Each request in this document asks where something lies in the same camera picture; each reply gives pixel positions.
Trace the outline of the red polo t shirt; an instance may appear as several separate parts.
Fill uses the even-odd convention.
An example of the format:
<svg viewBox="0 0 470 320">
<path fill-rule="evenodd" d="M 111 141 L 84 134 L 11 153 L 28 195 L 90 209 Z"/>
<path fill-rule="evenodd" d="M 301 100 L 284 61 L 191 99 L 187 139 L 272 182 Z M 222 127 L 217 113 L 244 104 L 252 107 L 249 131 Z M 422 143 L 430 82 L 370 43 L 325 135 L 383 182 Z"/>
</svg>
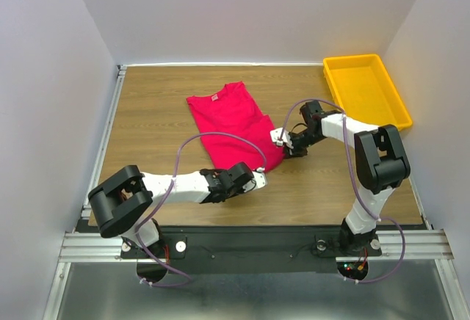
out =
<svg viewBox="0 0 470 320">
<path fill-rule="evenodd" d="M 275 129 L 270 116 L 263 114 L 245 84 L 226 84 L 207 96 L 189 96 L 189 110 L 201 133 L 200 138 L 212 164 L 228 169 L 240 162 L 252 170 L 275 169 L 283 161 L 283 149 L 272 143 Z"/>
</svg>

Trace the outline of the yellow plastic bin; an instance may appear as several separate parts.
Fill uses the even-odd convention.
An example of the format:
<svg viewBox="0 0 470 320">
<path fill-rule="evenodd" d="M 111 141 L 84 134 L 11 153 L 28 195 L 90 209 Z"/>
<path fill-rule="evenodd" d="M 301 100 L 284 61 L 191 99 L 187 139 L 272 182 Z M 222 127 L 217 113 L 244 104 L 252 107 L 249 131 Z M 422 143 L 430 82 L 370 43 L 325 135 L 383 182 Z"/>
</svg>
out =
<svg viewBox="0 0 470 320">
<path fill-rule="evenodd" d="M 323 59 L 323 72 L 335 104 L 361 122 L 398 130 L 413 125 L 411 116 L 377 54 Z"/>
</svg>

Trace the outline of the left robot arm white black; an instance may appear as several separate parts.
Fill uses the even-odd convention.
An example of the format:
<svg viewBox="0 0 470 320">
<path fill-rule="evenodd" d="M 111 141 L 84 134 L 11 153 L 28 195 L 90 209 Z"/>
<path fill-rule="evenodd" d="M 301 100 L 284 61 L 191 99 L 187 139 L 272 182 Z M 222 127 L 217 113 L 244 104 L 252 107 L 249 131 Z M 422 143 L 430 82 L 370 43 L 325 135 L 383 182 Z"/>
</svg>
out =
<svg viewBox="0 0 470 320">
<path fill-rule="evenodd" d="M 154 247 L 162 239 L 156 220 L 145 217 L 165 203 L 221 203 L 267 185 L 263 172 L 246 163 L 229 169 L 202 169 L 183 175 L 156 175 L 128 165 L 88 193 L 102 238 L 121 237 L 141 248 Z"/>
</svg>

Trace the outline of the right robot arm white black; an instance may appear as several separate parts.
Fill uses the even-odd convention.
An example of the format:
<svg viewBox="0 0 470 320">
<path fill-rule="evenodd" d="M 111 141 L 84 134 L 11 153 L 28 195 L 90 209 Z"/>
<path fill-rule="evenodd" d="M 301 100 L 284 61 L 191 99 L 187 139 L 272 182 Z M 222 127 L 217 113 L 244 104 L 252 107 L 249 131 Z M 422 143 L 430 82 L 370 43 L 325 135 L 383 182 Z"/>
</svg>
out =
<svg viewBox="0 0 470 320">
<path fill-rule="evenodd" d="M 334 106 L 325 111 L 323 100 L 311 99 L 300 107 L 300 132 L 287 131 L 287 123 L 271 131 L 272 141 L 286 158 L 304 157 L 308 148 L 324 139 L 345 145 L 350 181 L 355 195 L 351 211 L 343 219 L 337 245 L 344 253 L 368 247 L 387 200 L 411 173 L 396 126 L 376 126 L 348 117 Z"/>
</svg>

